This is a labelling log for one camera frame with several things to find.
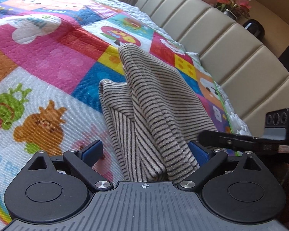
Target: white label sticker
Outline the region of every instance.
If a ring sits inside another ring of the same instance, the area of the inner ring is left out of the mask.
[[[288,145],[279,145],[278,153],[289,154],[289,146]]]

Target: cartoon print mat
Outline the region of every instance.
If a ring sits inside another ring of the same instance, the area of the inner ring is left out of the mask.
[[[100,139],[105,159],[94,169],[114,183],[123,178],[98,85],[125,81],[117,51],[124,43],[176,67],[217,129],[231,131],[199,61],[127,11],[92,0],[0,0],[0,229],[10,221],[5,189],[38,150],[58,155]]]

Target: metal screw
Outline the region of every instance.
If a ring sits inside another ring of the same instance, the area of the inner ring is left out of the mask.
[[[180,183],[181,187],[184,187],[184,188],[192,188],[194,187],[196,184],[191,181],[191,180],[184,180]]]
[[[110,182],[106,180],[100,180],[95,183],[95,186],[98,188],[108,188],[110,186]]]

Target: yellow square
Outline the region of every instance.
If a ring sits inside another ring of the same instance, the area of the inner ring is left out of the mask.
[[[196,80],[196,72],[193,64],[190,64],[188,61],[184,60],[182,57],[174,54],[174,66],[182,71],[184,74],[187,74],[189,77]]]
[[[123,64],[120,60],[119,52],[116,47],[111,45],[108,46],[97,61],[120,73],[121,75],[124,75]]]

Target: striped cloth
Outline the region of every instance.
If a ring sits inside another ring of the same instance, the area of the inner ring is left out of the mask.
[[[199,168],[187,143],[216,128],[175,68],[133,44],[119,54],[126,83],[102,80],[99,98],[125,179],[178,183]]]

